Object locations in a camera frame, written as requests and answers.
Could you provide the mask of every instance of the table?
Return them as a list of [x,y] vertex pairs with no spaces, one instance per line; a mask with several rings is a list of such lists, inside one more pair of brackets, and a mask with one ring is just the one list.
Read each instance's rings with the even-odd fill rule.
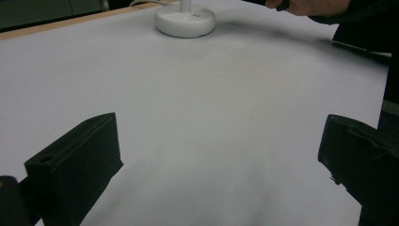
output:
[[116,112],[124,167],[83,225],[357,225],[317,162],[328,114],[376,127],[387,68],[334,47],[336,26],[238,0],[193,1],[184,40],[157,8],[0,41],[0,172]]

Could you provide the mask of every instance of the round white base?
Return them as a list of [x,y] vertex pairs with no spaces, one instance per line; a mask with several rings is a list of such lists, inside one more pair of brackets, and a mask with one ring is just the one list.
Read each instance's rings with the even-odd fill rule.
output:
[[181,13],[178,5],[168,5],[155,12],[155,26],[167,35],[179,38],[196,38],[214,30],[215,14],[201,7]]

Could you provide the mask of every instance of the white lamp base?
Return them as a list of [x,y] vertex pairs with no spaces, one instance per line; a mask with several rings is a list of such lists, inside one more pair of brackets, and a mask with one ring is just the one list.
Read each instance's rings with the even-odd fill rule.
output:
[[191,12],[180,12],[177,5],[168,5],[155,12],[155,26],[167,35],[197,38],[214,30],[215,14],[208,8],[192,7]]

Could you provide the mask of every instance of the white table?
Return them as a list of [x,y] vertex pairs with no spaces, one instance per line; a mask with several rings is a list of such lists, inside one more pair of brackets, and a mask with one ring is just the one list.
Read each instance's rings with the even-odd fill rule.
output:
[[238,0],[174,39],[156,8],[0,41],[0,173],[116,112],[124,167],[83,225],[355,226],[317,161],[328,114],[376,126],[387,68],[331,45],[336,26]]

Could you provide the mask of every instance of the hand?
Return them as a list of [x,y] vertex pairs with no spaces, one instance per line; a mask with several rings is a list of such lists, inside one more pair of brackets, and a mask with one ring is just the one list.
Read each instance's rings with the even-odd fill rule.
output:
[[[282,0],[267,0],[268,8],[276,8]],[[350,0],[290,0],[285,9],[295,16],[335,16],[346,12]]]

